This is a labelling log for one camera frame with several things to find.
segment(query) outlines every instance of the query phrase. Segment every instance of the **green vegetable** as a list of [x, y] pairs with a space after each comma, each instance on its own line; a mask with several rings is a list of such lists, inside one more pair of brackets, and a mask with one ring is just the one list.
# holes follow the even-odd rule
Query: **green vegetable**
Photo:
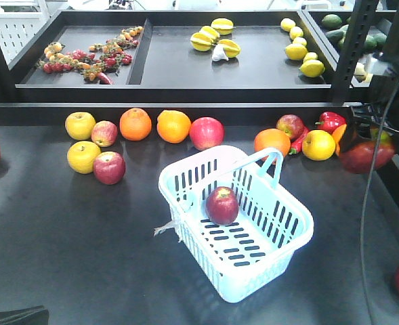
[[342, 25], [342, 19], [338, 15], [328, 14], [321, 20], [321, 24], [329, 30], [338, 29]]

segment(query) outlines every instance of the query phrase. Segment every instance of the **plastic basket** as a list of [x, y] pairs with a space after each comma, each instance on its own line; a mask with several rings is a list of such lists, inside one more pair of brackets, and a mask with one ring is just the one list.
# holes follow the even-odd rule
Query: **plastic basket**
[[[260, 167], [256, 161], [268, 156]], [[276, 161], [274, 176], [267, 173]], [[279, 184], [282, 154], [266, 148], [247, 156], [216, 146], [164, 168], [159, 189], [174, 227], [219, 295], [237, 303], [285, 272], [314, 231], [311, 213]], [[205, 200], [218, 186], [232, 188], [240, 206], [227, 226], [210, 222]]]

